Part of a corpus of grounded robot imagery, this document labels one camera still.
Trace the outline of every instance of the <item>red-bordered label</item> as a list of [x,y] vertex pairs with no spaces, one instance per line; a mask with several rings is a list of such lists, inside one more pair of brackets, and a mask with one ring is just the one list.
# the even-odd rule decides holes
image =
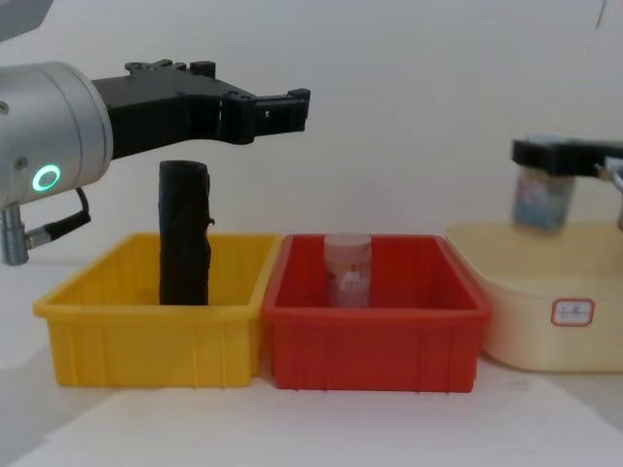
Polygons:
[[552,304],[552,324],[559,327],[585,328],[595,315],[591,299],[558,299]]

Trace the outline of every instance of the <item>red plastic bin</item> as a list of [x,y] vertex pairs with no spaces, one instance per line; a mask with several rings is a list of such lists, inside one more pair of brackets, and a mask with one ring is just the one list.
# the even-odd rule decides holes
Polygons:
[[287,236],[265,296],[276,386],[470,392],[491,308],[446,241],[372,235],[370,306],[336,308],[323,238]]

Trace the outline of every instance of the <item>green led ring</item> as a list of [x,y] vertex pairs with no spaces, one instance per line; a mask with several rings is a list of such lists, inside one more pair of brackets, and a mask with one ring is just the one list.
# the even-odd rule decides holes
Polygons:
[[[53,174],[55,179],[46,185],[42,185],[41,179],[49,173]],[[46,192],[47,190],[50,190],[54,185],[56,185],[56,183],[58,183],[58,180],[60,180],[60,168],[58,168],[58,165],[54,165],[53,163],[44,165],[39,170],[37,170],[37,173],[35,173],[35,176],[32,179],[32,189],[35,192]]]

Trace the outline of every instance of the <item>yellow plastic bin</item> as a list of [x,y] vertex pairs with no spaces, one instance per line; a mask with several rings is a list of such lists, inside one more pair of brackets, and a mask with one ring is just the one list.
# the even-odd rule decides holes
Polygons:
[[484,349],[546,372],[623,371],[623,233],[568,225],[559,236],[458,225],[448,240],[493,306]]
[[211,234],[210,306],[159,305],[157,234],[136,234],[38,301],[68,386],[246,386],[281,237]]

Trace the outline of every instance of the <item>black cylindrical object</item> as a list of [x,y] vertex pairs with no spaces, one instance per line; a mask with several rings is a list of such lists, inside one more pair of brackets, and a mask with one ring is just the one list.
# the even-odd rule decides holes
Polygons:
[[209,186],[203,163],[160,164],[161,305],[207,305]]

